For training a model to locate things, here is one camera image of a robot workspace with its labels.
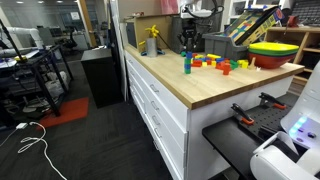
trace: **white cabinet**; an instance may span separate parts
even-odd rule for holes
[[[125,53],[131,95],[172,177],[185,179],[188,108],[129,53]]]
[[[154,60],[137,60],[139,54],[132,56],[128,51],[125,56],[132,97],[173,179],[205,180],[228,168],[202,136],[202,129],[232,116],[232,103],[250,109],[259,104],[261,92],[279,97],[292,81],[288,77],[190,110],[172,94],[169,84],[162,84],[157,79],[160,77],[153,75],[157,73],[147,70],[146,61]]]

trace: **green plate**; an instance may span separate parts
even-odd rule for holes
[[[255,54],[266,55],[266,56],[287,56],[287,55],[297,53],[298,50],[272,51],[272,50],[258,50],[258,49],[250,49],[249,48],[249,52],[252,52]]]

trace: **office chair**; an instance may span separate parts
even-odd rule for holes
[[[74,27],[70,27],[70,38],[65,40],[65,43],[63,44],[65,48],[69,49],[70,54],[74,54],[76,51],[73,48],[78,46],[78,44],[73,39],[74,30]]]

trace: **cardboard box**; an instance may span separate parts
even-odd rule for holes
[[[146,31],[146,28],[151,28],[153,25],[156,25],[156,29],[160,31],[160,35],[167,44],[170,44],[170,34],[171,34],[171,22],[172,18],[168,15],[160,15],[160,16],[141,16],[135,17],[130,22],[134,24],[134,34],[135,34],[135,42],[136,47],[139,52],[145,51],[144,45],[139,45],[140,42],[146,41],[149,38],[149,31]],[[168,46],[161,40],[158,36],[157,38],[157,45],[158,48],[167,49]]]

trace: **white robot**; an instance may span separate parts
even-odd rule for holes
[[[295,106],[281,120],[287,132],[278,132],[258,149],[251,159],[251,170],[258,180],[316,180],[320,173],[320,63],[315,67]],[[282,141],[299,157],[293,141],[308,150],[297,160],[272,145]]]

